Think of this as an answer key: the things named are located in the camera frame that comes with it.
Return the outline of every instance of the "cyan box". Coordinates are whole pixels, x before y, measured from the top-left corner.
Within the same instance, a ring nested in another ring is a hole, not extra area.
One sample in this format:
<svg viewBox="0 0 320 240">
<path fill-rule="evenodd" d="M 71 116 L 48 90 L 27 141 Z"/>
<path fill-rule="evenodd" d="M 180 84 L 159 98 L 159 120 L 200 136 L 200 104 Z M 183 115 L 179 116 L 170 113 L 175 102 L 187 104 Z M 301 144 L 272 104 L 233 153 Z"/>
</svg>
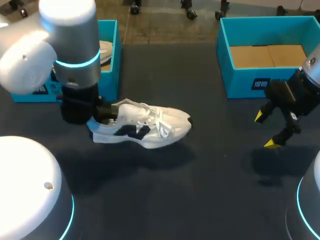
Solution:
<svg viewBox="0 0 320 240">
<path fill-rule="evenodd" d="M 216 52 L 228 98 L 264 98 L 273 79 L 287 80 L 297 67 L 236 68 L 230 47 L 302 45 L 308 56 L 320 43 L 313 16 L 231 17 L 220 20 Z M 254 82 L 263 87 L 256 89 Z"/>
<path fill-rule="evenodd" d="M 99 39 L 113 43 L 110 70 L 103 71 L 98 83 L 99 93 L 107 101 L 114 102 L 118 97 L 118 82 L 121 64 L 121 41 L 117 20 L 99 20 Z M 47 82 L 31 94 L 11 94 L 17 103 L 54 103 L 57 96 L 62 94 L 61 84 L 52 81 Z"/>
</svg>

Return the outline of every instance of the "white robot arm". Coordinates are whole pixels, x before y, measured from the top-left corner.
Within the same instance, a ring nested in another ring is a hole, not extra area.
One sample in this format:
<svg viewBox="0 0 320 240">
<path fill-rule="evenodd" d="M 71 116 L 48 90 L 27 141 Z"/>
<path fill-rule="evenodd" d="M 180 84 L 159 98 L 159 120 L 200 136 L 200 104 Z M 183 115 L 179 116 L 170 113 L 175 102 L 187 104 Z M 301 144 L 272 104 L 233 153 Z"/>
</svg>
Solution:
<svg viewBox="0 0 320 240">
<path fill-rule="evenodd" d="M 54 65 L 63 119 L 85 124 L 99 102 L 95 1 L 40 0 L 39 13 L 13 24 L 0 17 L 0 24 L 0 84 L 11 93 L 29 94 L 45 83 Z"/>
</svg>

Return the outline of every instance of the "white sneaker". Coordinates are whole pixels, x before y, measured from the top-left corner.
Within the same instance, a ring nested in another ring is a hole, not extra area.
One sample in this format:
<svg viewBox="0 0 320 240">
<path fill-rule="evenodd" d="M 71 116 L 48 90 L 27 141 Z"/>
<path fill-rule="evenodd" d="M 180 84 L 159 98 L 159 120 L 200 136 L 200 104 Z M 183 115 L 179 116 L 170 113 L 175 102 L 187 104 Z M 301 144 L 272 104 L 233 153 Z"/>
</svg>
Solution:
<svg viewBox="0 0 320 240">
<path fill-rule="evenodd" d="M 100 64 L 107 62 L 112 56 L 112 42 L 99 41 L 100 43 Z"/>
<path fill-rule="evenodd" d="M 161 148 L 182 139 L 191 129 L 190 116 L 170 107 L 149 106 L 125 99 L 118 107 L 116 121 L 101 124 L 93 117 L 86 123 L 95 143 L 133 141 L 146 149 Z"/>
</svg>

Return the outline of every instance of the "white dome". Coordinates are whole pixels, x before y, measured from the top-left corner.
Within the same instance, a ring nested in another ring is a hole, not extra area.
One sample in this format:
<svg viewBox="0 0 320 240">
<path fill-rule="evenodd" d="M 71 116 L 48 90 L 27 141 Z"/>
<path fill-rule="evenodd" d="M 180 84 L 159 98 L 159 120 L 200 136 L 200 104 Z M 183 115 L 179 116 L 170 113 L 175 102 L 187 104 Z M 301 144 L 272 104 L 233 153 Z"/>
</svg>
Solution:
<svg viewBox="0 0 320 240">
<path fill-rule="evenodd" d="M 0 137 L 0 240 L 19 240 L 49 215 L 62 174 L 43 145 L 18 136 Z"/>
</svg>

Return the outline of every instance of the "dark tabletop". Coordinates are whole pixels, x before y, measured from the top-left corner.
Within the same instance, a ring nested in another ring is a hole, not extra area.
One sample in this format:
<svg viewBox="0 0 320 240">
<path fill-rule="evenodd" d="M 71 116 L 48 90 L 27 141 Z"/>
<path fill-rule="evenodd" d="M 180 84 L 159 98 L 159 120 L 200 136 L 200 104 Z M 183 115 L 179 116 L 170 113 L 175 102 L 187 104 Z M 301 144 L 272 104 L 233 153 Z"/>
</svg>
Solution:
<svg viewBox="0 0 320 240">
<path fill-rule="evenodd" d="M 0 91 L 0 135 L 31 138 L 57 158 L 75 196 L 83 240 L 284 240 L 285 211 L 320 150 L 320 108 L 280 150 L 278 111 L 265 99 L 226 99 L 214 44 L 128 45 L 121 98 L 189 113 L 182 141 L 147 150 L 95 144 L 56 103 L 13 103 Z"/>
</svg>

